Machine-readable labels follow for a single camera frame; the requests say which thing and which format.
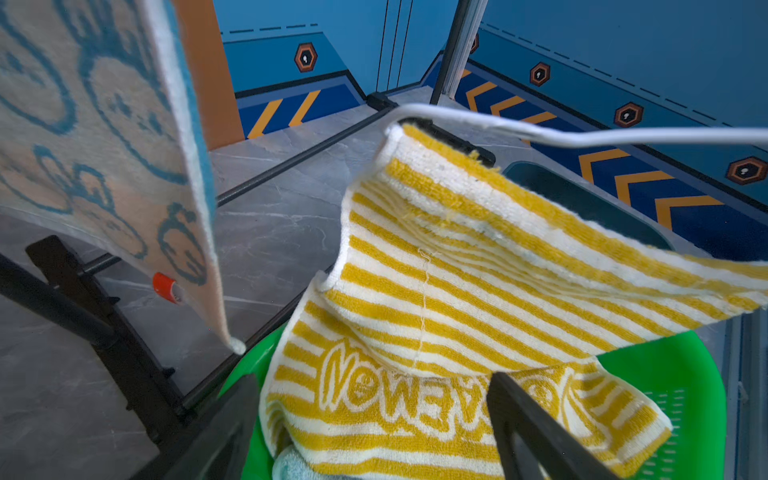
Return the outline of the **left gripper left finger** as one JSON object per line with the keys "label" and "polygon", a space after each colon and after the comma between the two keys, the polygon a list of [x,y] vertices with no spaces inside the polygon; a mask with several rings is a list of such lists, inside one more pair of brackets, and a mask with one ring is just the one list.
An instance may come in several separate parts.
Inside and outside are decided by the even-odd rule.
{"label": "left gripper left finger", "polygon": [[132,478],[240,479],[257,421],[258,395],[257,378],[241,377]]}

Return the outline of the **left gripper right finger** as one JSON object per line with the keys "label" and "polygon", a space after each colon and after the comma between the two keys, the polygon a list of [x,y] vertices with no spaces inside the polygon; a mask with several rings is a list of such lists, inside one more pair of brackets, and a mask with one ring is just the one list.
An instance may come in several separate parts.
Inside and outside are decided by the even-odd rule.
{"label": "left gripper right finger", "polygon": [[509,375],[492,375],[487,406],[506,479],[616,477]]}

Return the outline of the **light green towel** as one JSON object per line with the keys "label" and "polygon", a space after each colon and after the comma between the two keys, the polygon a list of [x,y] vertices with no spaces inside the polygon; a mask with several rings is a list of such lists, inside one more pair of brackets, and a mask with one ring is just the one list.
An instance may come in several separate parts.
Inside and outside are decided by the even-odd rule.
{"label": "light green towel", "polygon": [[294,445],[286,447],[275,459],[273,480],[355,480],[344,475],[327,475],[312,470]]}

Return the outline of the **yellow striped towel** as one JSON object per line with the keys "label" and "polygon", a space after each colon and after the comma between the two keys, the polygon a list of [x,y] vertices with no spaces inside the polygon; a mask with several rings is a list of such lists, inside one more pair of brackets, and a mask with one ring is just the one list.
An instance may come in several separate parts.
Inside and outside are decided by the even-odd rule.
{"label": "yellow striped towel", "polygon": [[315,474],[499,479],[486,397],[504,373],[629,478],[673,425],[600,356],[766,303],[763,261],[642,244],[394,125],[276,347],[263,437]]}

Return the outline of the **white wire hanger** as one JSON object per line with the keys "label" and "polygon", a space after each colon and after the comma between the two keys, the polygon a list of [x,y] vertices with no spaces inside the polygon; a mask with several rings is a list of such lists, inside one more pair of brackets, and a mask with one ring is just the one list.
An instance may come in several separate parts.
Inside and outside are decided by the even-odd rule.
{"label": "white wire hanger", "polygon": [[401,120],[409,118],[444,120],[484,130],[510,133],[523,140],[531,140],[561,148],[597,147],[625,144],[703,144],[740,145],[765,144],[765,128],[719,127],[653,127],[624,130],[599,130],[591,132],[563,132],[527,122],[497,117],[469,110],[457,110],[442,106],[409,103],[398,106],[383,118],[385,140],[374,157],[377,170],[391,158],[403,136]]}

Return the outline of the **bunny pattern towel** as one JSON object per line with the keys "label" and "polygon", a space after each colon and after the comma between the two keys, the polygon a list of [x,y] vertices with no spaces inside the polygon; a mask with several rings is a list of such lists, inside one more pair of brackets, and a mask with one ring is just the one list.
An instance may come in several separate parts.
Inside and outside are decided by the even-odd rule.
{"label": "bunny pattern towel", "polygon": [[234,353],[216,192],[168,1],[1,5],[1,210],[168,280]]}

